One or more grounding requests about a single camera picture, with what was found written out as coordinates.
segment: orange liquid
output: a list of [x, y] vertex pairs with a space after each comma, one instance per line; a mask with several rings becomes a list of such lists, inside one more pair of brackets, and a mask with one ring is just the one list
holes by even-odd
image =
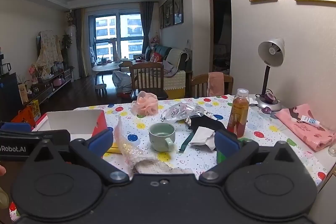
[[233, 100], [227, 130], [235, 133], [238, 138], [241, 138], [244, 135], [248, 112], [248, 100], [246, 98], [236, 97]]

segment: stool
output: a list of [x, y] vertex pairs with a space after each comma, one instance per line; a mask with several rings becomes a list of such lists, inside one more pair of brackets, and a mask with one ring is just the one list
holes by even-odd
[[94, 86], [95, 90], [96, 90], [96, 94], [99, 96], [104, 96], [107, 95], [107, 90], [106, 90], [106, 84], [98, 84]]

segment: lamp shade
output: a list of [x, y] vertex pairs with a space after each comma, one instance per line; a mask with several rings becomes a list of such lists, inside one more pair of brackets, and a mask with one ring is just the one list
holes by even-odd
[[279, 67], [282, 65], [285, 57], [285, 42], [282, 38], [264, 41], [258, 47], [258, 54], [266, 65]]

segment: wooden door frame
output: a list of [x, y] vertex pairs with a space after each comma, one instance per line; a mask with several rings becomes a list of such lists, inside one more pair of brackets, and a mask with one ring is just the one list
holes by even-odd
[[209, 54], [209, 72], [212, 72], [213, 65], [213, 0], [210, 1], [210, 54]]

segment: lamp base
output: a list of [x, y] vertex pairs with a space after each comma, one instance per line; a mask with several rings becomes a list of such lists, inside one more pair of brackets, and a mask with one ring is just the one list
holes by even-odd
[[258, 102], [257, 107], [259, 108], [269, 107], [271, 111], [279, 111], [282, 109], [281, 102], [277, 99], [272, 104], [266, 102], [262, 97], [257, 97], [256, 101]]

